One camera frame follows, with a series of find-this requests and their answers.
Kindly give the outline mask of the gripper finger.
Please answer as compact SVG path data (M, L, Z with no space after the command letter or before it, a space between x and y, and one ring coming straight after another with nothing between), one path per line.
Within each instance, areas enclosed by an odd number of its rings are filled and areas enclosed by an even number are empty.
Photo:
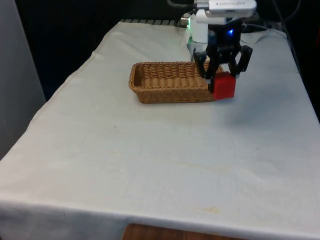
M225 64L233 77L238 77L248 68L253 49L248 45L226 45L224 50Z
M206 80L210 80L208 84L210 92L214 92L224 81L224 73L217 73L222 60L222 52L220 46L208 46L205 51L194 53L194 62L199 75Z

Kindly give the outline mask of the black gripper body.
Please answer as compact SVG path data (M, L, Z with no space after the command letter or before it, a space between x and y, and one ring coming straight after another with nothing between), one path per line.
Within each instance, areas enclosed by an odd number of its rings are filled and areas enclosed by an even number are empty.
M241 21L230 21L226 24L209 24L207 50L239 49L242 33Z

